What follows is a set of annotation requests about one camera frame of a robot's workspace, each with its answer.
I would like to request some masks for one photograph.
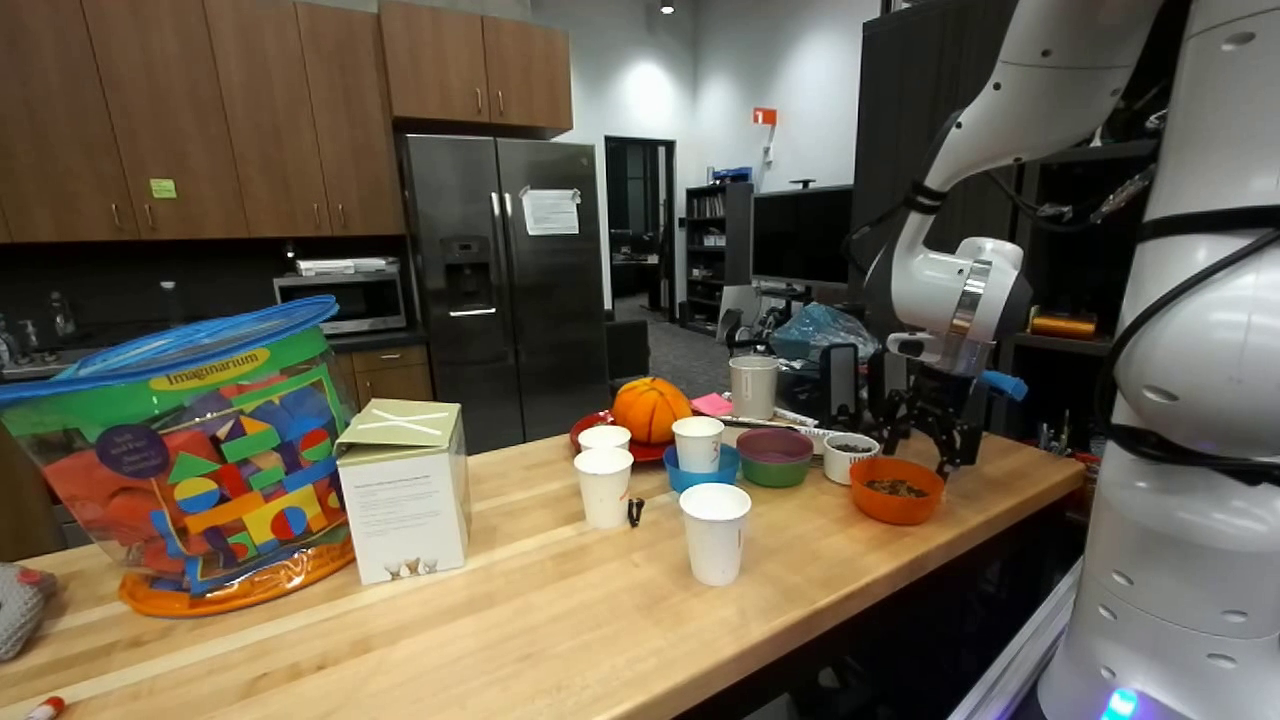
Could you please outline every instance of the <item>wooden countertop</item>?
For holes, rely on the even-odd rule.
[[[914,438],[898,448],[931,464]],[[358,588],[357,569],[295,598],[150,620],[116,599],[98,550],[29,562],[64,609],[0,666],[0,717],[64,698],[81,717],[671,717],[1079,488],[1074,459],[987,438],[923,527],[864,522],[810,464],[748,488],[744,578],[703,588],[658,468],[645,525],[578,522],[566,441],[469,459],[460,571]]]

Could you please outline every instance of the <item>colorful toy box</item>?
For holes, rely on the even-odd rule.
[[[351,563],[335,485],[333,296],[198,322],[5,383],[0,420],[126,569],[148,617],[209,617]]]

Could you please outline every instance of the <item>microwave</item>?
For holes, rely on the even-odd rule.
[[[409,330],[409,294],[397,258],[381,259],[298,259],[298,271],[270,278],[276,303],[333,296],[335,317],[324,335],[365,335]]]

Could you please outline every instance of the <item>wooden cupboard door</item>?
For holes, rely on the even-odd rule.
[[[389,0],[381,11],[390,116],[486,120],[483,32],[477,11]]]
[[[82,0],[126,193],[148,237],[242,237],[204,0]]]
[[[328,228],[292,0],[204,0],[252,237]]]
[[[344,387],[347,410],[358,413],[358,403],[357,403],[351,355],[339,354],[339,347],[328,347],[328,374],[333,374],[333,379]]]
[[[566,42],[557,29],[483,16],[486,116],[511,129],[571,129]]]
[[[59,554],[51,497],[31,455],[0,428],[0,562]]]
[[[431,397],[429,347],[420,347],[420,343],[344,347],[344,359],[351,364],[357,413],[370,397],[397,397],[397,399],[429,399]]]
[[[298,4],[298,42],[328,228],[339,237],[399,237],[405,204],[376,16]]]
[[[0,188],[10,241],[137,233],[81,0],[0,4]]]

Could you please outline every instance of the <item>plastic bag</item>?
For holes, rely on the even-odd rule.
[[[792,322],[769,335],[774,355],[800,364],[816,364],[833,343],[855,343],[860,359],[881,354],[881,339],[855,317],[816,300],[792,314]]]

